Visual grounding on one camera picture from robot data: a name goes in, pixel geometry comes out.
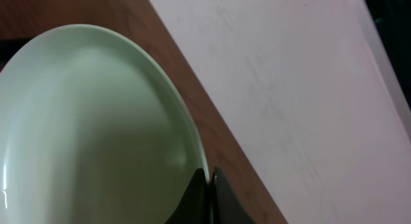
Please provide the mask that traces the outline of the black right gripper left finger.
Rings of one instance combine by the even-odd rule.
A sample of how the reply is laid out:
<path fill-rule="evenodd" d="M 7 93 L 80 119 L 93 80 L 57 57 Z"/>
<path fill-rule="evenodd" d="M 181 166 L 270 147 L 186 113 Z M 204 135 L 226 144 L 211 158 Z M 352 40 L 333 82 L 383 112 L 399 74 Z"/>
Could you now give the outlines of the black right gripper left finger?
<path fill-rule="evenodd" d="M 177 208 L 165 224 L 209 224 L 209 188 L 204 170 L 195 170 Z"/>

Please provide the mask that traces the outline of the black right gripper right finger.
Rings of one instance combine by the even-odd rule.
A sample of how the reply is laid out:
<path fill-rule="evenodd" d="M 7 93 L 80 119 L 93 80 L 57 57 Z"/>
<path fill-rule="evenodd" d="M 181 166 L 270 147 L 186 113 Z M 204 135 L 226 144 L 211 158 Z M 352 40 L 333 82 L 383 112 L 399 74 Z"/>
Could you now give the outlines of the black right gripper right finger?
<path fill-rule="evenodd" d="M 214 224 L 256 224 L 242 206 L 222 168 L 215 167 L 210 190 Z"/>

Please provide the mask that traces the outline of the pale green plate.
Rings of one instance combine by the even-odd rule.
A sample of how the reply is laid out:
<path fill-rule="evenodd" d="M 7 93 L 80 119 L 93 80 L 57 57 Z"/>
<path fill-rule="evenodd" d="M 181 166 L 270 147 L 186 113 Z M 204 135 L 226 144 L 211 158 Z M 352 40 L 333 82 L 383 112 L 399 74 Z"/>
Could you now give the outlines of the pale green plate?
<path fill-rule="evenodd" d="M 1 71 L 2 223 L 164 223 L 198 168 L 179 92 L 119 33 L 57 27 Z"/>

